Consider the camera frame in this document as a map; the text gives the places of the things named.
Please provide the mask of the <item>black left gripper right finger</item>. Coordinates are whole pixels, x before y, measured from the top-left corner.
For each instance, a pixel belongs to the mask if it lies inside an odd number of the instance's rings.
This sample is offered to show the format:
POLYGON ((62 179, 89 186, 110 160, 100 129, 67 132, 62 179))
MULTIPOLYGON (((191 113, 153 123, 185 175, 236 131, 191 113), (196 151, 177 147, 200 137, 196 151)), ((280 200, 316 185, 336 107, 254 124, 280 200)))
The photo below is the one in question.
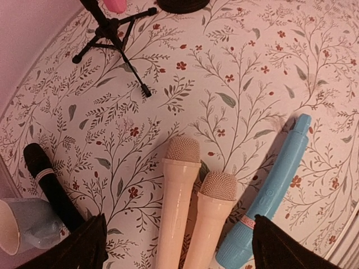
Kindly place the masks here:
POLYGON ((261 215, 255 216, 252 251, 256 268, 339 268, 303 247, 261 215))

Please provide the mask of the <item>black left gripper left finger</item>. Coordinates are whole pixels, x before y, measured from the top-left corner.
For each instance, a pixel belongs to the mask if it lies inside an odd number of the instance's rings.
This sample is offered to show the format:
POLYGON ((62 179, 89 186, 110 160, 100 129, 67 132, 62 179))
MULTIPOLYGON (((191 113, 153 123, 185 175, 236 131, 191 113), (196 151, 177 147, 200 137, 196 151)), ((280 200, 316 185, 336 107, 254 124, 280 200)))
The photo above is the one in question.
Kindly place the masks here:
POLYGON ((102 268, 107 260, 105 215, 93 216, 55 247, 18 269, 102 268))

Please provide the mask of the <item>blue microphone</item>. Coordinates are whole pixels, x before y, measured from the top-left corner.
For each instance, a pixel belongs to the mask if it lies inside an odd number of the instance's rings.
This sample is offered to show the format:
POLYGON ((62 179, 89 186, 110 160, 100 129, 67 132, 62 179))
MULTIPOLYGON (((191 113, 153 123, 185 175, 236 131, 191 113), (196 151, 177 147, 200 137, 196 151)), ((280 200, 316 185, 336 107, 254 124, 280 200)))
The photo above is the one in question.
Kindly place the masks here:
POLYGON ((241 268, 253 255, 255 215, 272 219, 303 158, 311 117, 301 114, 288 136, 253 203, 225 236, 215 260, 224 268, 241 268))

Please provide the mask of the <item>beige microphone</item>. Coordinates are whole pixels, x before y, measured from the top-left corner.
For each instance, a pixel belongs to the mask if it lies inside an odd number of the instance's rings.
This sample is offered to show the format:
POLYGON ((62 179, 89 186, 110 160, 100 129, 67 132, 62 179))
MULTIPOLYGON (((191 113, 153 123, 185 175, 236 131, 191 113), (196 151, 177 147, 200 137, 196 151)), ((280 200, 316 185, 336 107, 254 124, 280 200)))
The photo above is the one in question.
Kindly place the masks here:
POLYGON ((197 194, 197 217, 183 268, 208 268, 224 223, 237 201, 237 180, 220 171, 207 173, 197 194))
POLYGON ((201 167, 194 138, 171 139, 163 158, 164 194, 155 268, 177 268, 194 182, 201 167))

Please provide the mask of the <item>black microphone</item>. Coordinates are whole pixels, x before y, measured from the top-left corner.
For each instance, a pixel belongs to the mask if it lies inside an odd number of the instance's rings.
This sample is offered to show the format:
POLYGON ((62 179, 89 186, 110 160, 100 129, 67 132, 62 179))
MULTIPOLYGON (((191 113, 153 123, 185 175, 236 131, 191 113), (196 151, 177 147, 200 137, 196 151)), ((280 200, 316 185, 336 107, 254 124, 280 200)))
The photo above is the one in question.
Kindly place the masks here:
POLYGON ((28 171, 40 186, 52 209, 68 231, 73 233, 85 223, 85 219, 57 179, 49 157, 37 143, 27 145, 23 155, 28 171))

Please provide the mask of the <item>black straight stand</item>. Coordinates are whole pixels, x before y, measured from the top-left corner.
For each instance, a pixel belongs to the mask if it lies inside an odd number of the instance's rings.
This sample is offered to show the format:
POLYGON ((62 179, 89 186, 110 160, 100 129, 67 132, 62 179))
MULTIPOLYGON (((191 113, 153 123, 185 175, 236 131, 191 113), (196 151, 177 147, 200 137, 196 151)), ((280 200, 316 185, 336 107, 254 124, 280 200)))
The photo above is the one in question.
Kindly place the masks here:
POLYGON ((157 0, 158 6, 166 12, 187 14, 199 11, 209 4, 209 0, 157 0))

